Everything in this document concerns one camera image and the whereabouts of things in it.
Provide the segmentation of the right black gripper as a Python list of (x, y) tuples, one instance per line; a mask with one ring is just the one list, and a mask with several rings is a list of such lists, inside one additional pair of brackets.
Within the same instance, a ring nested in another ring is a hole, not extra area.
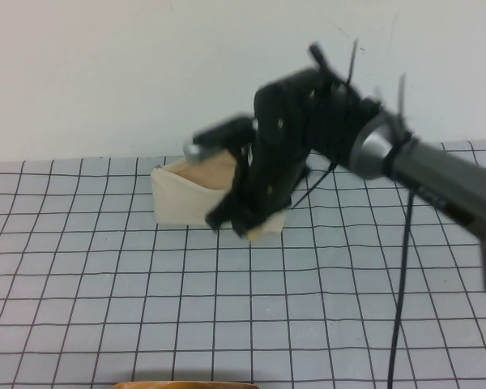
[(291, 203), (309, 153), (307, 130), (317, 107), (321, 73), (306, 68), (260, 87), (254, 95), (258, 122), (252, 162), (241, 199), (226, 194), (205, 217), (214, 231), (229, 223), (245, 237)]

